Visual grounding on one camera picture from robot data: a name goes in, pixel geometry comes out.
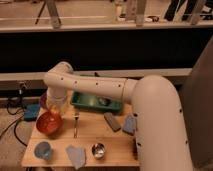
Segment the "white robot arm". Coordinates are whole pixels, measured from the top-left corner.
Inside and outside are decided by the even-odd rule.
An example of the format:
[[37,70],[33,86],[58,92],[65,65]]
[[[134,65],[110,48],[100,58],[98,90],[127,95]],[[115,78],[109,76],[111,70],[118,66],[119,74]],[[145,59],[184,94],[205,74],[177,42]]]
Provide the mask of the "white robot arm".
[[60,62],[43,81],[52,104],[64,104],[69,90],[130,104],[136,115],[140,171],[193,171],[180,97],[168,79],[78,76],[69,63]]

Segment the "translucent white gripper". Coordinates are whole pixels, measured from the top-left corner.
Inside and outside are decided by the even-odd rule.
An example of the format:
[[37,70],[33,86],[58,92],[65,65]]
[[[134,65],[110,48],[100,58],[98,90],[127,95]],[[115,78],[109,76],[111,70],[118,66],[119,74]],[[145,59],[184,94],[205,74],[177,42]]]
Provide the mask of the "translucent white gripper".
[[53,102],[49,99],[46,100],[46,106],[47,106],[47,109],[51,113],[60,114],[61,116],[63,116],[68,109],[68,103],[67,102],[56,103],[56,102]]

